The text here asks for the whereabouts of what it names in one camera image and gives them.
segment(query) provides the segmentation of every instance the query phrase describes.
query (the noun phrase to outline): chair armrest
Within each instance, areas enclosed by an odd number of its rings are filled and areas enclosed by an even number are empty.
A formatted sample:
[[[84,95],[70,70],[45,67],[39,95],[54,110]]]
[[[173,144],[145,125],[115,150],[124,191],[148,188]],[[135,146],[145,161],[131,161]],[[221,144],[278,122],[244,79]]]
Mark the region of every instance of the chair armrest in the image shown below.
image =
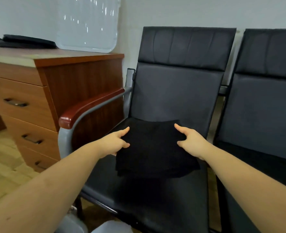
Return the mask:
[[[80,116],[84,113],[88,112],[91,113],[92,111],[102,107],[103,105],[107,104],[106,101],[116,97],[115,99],[121,97],[123,94],[126,93],[124,88],[119,88],[112,90],[107,93],[99,94],[93,98],[90,98],[86,101],[79,102],[78,104],[72,106],[67,111],[65,111],[59,119],[59,125],[61,128],[64,129],[72,129],[74,123],[78,120]]]

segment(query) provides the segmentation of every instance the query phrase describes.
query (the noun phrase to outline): hand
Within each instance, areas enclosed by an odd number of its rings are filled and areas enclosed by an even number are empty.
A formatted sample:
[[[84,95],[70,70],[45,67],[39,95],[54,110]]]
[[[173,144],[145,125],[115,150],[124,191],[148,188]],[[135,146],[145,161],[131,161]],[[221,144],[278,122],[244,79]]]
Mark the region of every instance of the hand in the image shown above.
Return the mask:
[[[116,155],[117,151],[121,148],[128,148],[129,143],[121,139],[122,136],[126,135],[129,132],[129,127],[124,130],[117,132],[112,132],[105,137],[95,141],[99,148],[100,158],[107,156],[108,154]]]
[[[205,160],[205,155],[209,152],[209,149],[213,145],[204,139],[203,136],[196,132],[194,129],[181,127],[177,124],[175,124],[174,127],[179,132],[186,135],[186,140],[178,141],[177,144],[192,156]]]

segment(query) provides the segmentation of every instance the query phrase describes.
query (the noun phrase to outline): drawer handle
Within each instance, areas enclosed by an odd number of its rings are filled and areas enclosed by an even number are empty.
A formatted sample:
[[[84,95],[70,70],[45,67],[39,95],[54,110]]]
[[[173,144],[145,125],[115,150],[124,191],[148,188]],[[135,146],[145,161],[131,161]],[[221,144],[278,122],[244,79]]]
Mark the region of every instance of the drawer handle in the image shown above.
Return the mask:
[[[6,99],[3,99],[7,104],[10,104],[10,105],[14,105],[14,106],[19,106],[19,107],[25,107],[28,105],[27,102],[22,102],[22,101],[16,101],[16,100],[13,100],[11,98],[6,98]]]
[[[42,169],[46,170],[47,168],[42,167],[42,166],[39,165],[40,162],[41,162],[41,161],[36,161],[34,164],[36,165],[36,167],[39,167],[39,168],[42,168]]]
[[[30,135],[28,134],[24,134],[21,136],[23,139],[25,139],[26,141],[30,141],[34,144],[41,144],[43,142],[43,140],[38,140],[38,139],[33,139],[32,137],[30,137]]]

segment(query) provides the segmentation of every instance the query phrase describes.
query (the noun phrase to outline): wooden cabinet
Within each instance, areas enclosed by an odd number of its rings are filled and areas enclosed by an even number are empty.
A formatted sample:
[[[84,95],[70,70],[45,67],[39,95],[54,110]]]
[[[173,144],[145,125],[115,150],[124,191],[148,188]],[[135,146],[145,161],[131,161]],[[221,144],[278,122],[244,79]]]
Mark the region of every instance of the wooden cabinet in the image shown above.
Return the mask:
[[[27,165],[37,172],[60,160],[59,117],[68,108],[122,87],[123,54],[0,48],[0,115]],[[122,98],[83,118],[74,149],[123,118]]]

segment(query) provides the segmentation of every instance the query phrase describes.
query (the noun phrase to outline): desk top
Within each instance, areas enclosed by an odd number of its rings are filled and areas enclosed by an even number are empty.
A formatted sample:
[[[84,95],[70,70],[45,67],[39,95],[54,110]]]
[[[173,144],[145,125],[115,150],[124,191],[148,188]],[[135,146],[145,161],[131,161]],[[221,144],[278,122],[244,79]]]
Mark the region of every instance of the desk top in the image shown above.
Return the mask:
[[[107,54],[61,49],[20,49],[0,47],[1,63],[35,68],[122,58],[124,58],[124,54]]]

